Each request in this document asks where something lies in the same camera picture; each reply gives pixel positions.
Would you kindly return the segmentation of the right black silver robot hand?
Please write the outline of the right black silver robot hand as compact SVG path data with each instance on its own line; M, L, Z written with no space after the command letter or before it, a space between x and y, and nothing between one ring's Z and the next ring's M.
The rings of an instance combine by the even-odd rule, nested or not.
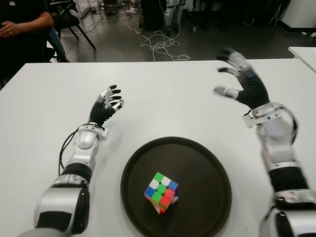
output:
M229 73L237 78L242 90L235 90L223 86L217 86L213 92L234 99L250 109L270 103L269 95L260 77L257 75L251 64L239 52L232 48L223 48L217 56L217 60L224 61L231 67L221 67L217 71Z

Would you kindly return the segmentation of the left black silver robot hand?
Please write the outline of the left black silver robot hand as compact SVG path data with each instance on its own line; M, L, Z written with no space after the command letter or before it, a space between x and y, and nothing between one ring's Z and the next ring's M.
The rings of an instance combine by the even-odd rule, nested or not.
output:
M101 127L104 122L120 110L124 105L120 93L121 90L117 89L117 85L111 85L102 91L92 106L89 122Z

